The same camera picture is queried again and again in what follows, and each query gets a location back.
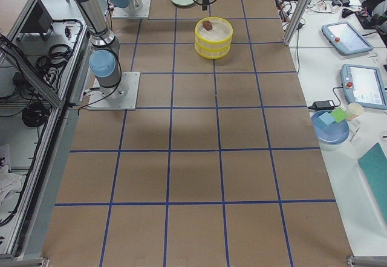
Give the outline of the brown steamed bun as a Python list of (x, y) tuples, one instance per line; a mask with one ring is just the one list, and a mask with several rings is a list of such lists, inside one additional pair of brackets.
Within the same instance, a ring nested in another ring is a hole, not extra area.
[(213, 28), (213, 25), (210, 20), (205, 20), (202, 22), (202, 26), (206, 31), (210, 31)]

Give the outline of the upper teach pendant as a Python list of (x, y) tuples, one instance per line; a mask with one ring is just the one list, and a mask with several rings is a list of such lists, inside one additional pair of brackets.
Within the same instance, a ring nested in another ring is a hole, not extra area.
[(367, 53), (374, 47), (348, 22), (323, 25), (323, 35), (344, 56)]

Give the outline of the teach pendant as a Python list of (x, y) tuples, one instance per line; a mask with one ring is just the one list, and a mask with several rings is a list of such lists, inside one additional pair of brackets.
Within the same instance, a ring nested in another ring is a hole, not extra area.
[(386, 110), (386, 90), (377, 67), (344, 64), (340, 76), (348, 103)]
[(323, 35), (344, 56), (367, 53), (374, 47), (348, 22), (323, 25)]

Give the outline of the aluminium frame post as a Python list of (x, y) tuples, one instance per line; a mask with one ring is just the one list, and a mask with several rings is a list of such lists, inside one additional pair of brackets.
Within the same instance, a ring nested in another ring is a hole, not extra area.
[(292, 40), (292, 37), (297, 30), (297, 27), (301, 21), (301, 17), (303, 16), (304, 11), (305, 11), (309, 2), (310, 2), (310, 0), (299, 0), (298, 1), (296, 9), (294, 10), (293, 15), (291, 17), (291, 20), (290, 20), (290, 22), (287, 25), (287, 28), (285, 30), (285, 34), (284, 34), (284, 37), (282, 40), (284, 45), (289, 46), (290, 41)]

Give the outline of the lower teach pendant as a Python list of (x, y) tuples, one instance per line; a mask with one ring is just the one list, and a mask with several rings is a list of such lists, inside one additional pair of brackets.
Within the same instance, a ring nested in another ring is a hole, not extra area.
[(386, 110), (386, 90), (377, 67), (344, 64), (340, 76), (348, 103)]

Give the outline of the beige cup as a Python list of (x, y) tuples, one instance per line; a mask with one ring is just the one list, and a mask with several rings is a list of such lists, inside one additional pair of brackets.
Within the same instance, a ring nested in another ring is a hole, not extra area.
[(346, 121), (351, 121), (362, 115), (364, 108), (359, 103), (350, 103), (346, 109)]

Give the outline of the teal board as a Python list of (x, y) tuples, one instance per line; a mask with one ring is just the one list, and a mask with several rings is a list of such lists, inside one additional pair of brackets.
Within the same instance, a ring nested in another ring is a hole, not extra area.
[(381, 213), (386, 216), (386, 155), (380, 143), (375, 143), (358, 163)]

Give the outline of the yellow steamer layer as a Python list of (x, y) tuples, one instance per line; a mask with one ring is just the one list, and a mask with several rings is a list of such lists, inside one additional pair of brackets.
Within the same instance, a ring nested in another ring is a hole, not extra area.
[[(206, 31), (202, 22), (210, 20), (213, 28)], [(229, 21), (223, 18), (210, 16), (197, 22), (195, 26), (195, 40), (204, 47), (222, 48), (231, 43), (233, 27)]]
[(200, 45), (198, 42), (194, 43), (196, 52), (206, 59), (220, 59), (228, 54), (230, 51), (230, 45), (223, 48), (211, 49)]

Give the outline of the black power adapter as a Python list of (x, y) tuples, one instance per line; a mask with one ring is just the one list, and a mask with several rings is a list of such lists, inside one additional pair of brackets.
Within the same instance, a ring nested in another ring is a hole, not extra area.
[(311, 106), (308, 107), (312, 111), (333, 110), (336, 107), (332, 100), (320, 100), (314, 101)]

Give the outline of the blue sponge block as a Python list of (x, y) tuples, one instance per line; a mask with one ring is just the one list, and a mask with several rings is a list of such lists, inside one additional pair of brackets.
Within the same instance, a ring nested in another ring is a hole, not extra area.
[(322, 127), (327, 127), (335, 122), (335, 118), (329, 112), (324, 112), (318, 116), (318, 120)]

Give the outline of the blue plate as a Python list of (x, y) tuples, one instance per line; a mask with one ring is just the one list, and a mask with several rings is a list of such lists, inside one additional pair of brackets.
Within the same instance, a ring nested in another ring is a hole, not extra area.
[(324, 112), (330, 113), (330, 111), (317, 111), (311, 117), (311, 121), (317, 139), (321, 143), (329, 145), (338, 145), (346, 141), (350, 134), (350, 128), (348, 123), (343, 120), (340, 123), (334, 122), (333, 124), (327, 127), (322, 127), (322, 125), (319, 123), (318, 116), (320, 116)]

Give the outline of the green sponge block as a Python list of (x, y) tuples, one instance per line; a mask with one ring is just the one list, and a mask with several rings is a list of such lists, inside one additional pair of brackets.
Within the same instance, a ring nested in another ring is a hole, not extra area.
[(343, 120), (346, 120), (348, 114), (343, 110), (342, 108), (338, 107), (335, 108), (333, 111), (330, 112), (330, 115), (334, 119), (335, 123), (340, 123)]

